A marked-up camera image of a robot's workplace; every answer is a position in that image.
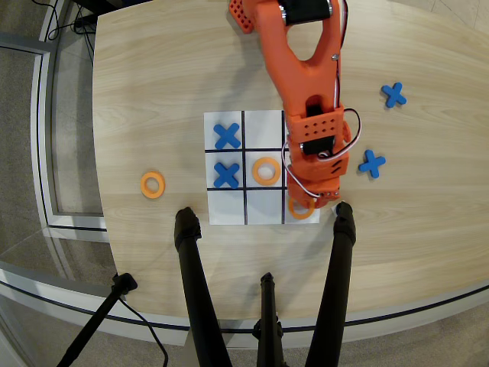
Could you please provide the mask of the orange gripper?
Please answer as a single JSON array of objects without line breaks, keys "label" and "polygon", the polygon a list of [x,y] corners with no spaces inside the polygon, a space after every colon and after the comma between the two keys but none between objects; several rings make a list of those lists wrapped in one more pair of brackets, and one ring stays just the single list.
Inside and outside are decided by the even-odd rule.
[{"label": "orange gripper", "polygon": [[331,161],[290,158],[284,152],[288,195],[305,209],[320,209],[340,198],[340,177],[348,169],[349,153]]}]

